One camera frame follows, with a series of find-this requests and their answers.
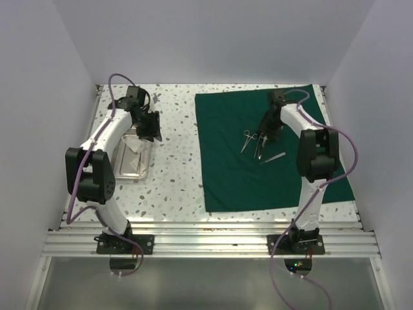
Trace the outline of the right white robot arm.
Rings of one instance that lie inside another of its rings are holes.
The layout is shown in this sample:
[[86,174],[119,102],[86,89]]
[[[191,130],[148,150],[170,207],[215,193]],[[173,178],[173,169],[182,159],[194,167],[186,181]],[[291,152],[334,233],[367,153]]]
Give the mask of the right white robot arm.
[[339,168],[339,138],[337,130],[320,124],[306,112],[301,100],[288,99],[286,94],[284,90],[267,94],[268,109],[257,130],[255,156],[261,159],[266,145],[276,142],[284,127],[299,138],[296,167],[301,176],[301,192],[296,217],[287,232],[288,248],[299,254],[317,242],[321,186]]

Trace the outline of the steel scissors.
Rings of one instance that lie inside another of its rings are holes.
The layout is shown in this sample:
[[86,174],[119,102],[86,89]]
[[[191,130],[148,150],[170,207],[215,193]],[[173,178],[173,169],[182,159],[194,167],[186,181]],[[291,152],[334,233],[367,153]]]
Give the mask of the steel scissors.
[[265,145],[267,143],[267,135],[265,133],[261,133],[257,139],[256,151],[254,157],[260,160],[263,156]]

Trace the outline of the white gauze strip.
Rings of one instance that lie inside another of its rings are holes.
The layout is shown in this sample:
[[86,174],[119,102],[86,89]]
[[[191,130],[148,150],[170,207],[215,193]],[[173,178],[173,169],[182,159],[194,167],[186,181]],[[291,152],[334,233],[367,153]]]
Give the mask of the white gauze strip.
[[140,169],[140,159],[135,158],[130,162],[130,166],[133,170],[138,171]]

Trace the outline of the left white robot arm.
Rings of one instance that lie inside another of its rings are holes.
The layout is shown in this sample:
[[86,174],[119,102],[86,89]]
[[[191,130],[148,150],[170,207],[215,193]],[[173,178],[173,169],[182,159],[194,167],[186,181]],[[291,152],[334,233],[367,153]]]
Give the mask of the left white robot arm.
[[111,245],[122,254],[132,250],[134,237],[130,222],[114,198],[116,178],[111,158],[132,127],[139,140],[162,140],[160,113],[150,110],[149,93],[139,86],[129,86],[125,96],[113,99],[95,132],[80,147],[70,147],[65,153],[66,182],[71,195],[66,223],[73,223],[85,210],[92,209],[103,226],[103,234],[113,236]]

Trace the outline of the steel forceps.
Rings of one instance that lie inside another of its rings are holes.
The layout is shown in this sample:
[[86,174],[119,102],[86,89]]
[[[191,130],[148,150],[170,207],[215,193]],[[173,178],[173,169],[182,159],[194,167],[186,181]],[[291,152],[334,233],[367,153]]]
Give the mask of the steel forceps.
[[248,144],[251,140],[256,140],[257,139],[257,134],[254,133],[254,132],[251,133],[249,130],[245,130],[243,134],[245,136],[245,142],[244,142],[244,145],[243,145],[240,153],[243,153],[243,151],[246,149],[246,147],[248,146]]

